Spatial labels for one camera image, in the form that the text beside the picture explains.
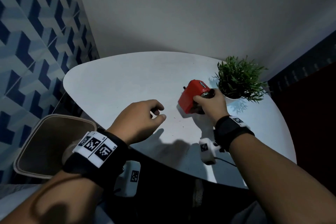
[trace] trash bin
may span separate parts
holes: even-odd
[[[66,148],[88,131],[97,131],[93,121],[61,114],[45,116],[21,148],[14,170],[21,175],[50,179],[61,170]]]

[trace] green plant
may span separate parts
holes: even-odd
[[[218,74],[214,77],[219,80],[219,90],[233,99],[246,98],[254,102],[262,100],[266,93],[262,87],[267,86],[267,83],[260,82],[259,76],[266,68],[254,64],[253,60],[247,61],[247,56],[240,61],[238,57],[229,56],[225,62],[218,62]]]

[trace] table top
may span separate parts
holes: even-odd
[[[195,177],[246,188],[238,169],[218,160],[207,166],[200,159],[200,138],[213,140],[213,127],[205,115],[184,114],[177,101],[193,79],[216,87],[213,76],[220,60],[181,52],[136,52],[78,65],[64,77],[73,100],[99,125],[107,129],[132,102],[157,99],[167,119],[147,140],[132,144],[142,154]],[[251,127],[256,137],[296,163],[291,135],[273,100],[266,94],[259,103],[239,99],[228,111]],[[225,152],[217,157],[232,162]]]

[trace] red pencil sharpener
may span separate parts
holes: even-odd
[[[184,91],[178,100],[178,104],[185,113],[204,114],[202,107],[193,100],[194,96],[203,98],[213,98],[214,90],[210,89],[200,80],[191,80],[187,87],[183,87]]]

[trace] wrist strap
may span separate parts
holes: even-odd
[[[254,133],[247,126],[240,127],[236,125],[236,123],[237,122],[233,121],[230,116],[224,116],[217,121],[215,126],[215,141],[227,152],[229,152],[232,141],[238,136],[242,134],[250,134],[254,136]]]
[[[83,137],[73,152],[63,171],[81,174],[104,189],[113,189],[126,162],[128,146],[112,133],[91,132]]]

